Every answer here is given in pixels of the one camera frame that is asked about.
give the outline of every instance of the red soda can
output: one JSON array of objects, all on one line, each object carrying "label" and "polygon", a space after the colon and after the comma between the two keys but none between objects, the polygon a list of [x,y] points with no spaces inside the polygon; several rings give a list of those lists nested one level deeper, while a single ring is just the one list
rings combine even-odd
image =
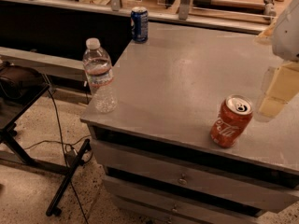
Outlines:
[{"label": "red soda can", "polygon": [[252,102],[248,98],[230,95],[222,102],[218,119],[212,126],[213,141],[221,147],[233,146],[252,116]]}]

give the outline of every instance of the terrazzo floor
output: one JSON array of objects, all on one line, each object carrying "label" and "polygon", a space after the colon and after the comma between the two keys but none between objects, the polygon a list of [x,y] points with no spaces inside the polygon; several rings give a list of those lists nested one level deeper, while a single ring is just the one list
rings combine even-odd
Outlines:
[{"label": "terrazzo floor", "polygon": [[[57,90],[54,99],[58,108],[63,139],[74,144],[89,135],[87,126],[79,117],[85,109],[84,93]],[[26,148],[43,140],[60,141],[59,129],[52,100],[47,96],[39,98],[17,121],[16,140]],[[8,150],[0,145],[1,150]],[[42,143],[27,149],[30,156],[64,164],[62,147],[56,142]],[[91,160],[76,170],[72,183],[81,202],[82,209],[90,224],[161,224],[116,207],[102,183],[104,171],[97,164],[92,153],[83,159]],[[59,203],[62,213],[56,217],[46,216],[46,211],[63,177],[35,169],[7,166],[0,161],[0,223],[44,224],[44,223],[86,223],[78,205],[74,191],[69,186]],[[299,224],[299,203],[288,207],[279,214],[266,213],[258,218],[261,224]]]}]

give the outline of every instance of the drawer front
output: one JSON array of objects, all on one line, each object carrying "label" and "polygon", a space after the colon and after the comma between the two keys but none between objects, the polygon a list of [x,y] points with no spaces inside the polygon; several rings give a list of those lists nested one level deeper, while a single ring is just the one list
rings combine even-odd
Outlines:
[{"label": "drawer front", "polygon": [[158,207],[173,215],[183,215],[208,223],[217,224],[252,224],[254,217],[223,210],[219,207],[185,199],[157,189],[151,189],[135,183],[105,176],[104,185],[107,191],[125,199]]},{"label": "drawer front", "polygon": [[187,218],[183,218],[183,217],[176,217],[172,214],[169,214],[167,212],[164,212],[161,209],[157,209],[157,208],[151,208],[148,206],[142,206],[138,203],[133,203],[130,202],[128,200],[125,200],[123,198],[120,197],[112,197],[112,201],[114,204],[116,204],[118,207],[125,209],[125,210],[129,210],[138,214],[142,214],[144,216],[147,217],[152,217],[156,220],[160,220],[162,222],[165,222],[166,224],[208,224],[205,222],[201,222],[201,221],[193,221],[193,220],[189,220]]},{"label": "drawer front", "polygon": [[280,191],[282,187],[267,184],[271,187],[268,189],[259,186],[261,182],[258,180],[227,174],[195,163],[96,140],[92,140],[92,147],[99,163],[107,167],[259,209],[279,212],[299,200],[298,197]]}]

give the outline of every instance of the can lid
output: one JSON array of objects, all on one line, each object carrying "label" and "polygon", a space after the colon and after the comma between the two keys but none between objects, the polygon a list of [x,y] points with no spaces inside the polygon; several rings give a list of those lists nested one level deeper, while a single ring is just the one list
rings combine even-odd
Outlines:
[{"label": "can lid", "polygon": [[226,105],[230,110],[238,115],[248,115],[252,113],[252,102],[242,95],[230,95],[226,98]]},{"label": "can lid", "polygon": [[145,7],[133,7],[132,8],[133,12],[145,12],[147,9]]},{"label": "can lid", "polygon": [[86,47],[88,49],[98,49],[101,47],[101,43],[98,38],[89,38],[86,41]]}]

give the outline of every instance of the bottle label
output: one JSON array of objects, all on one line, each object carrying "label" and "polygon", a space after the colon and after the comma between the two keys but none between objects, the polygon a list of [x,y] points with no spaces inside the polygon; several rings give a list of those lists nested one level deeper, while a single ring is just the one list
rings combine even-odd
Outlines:
[{"label": "bottle label", "polygon": [[93,87],[99,88],[101,86],[106,86],[111,83],[113,80],[112,69],[109,69],[105,73],[99,75],[89,75],[86,73],[89,84]]}]

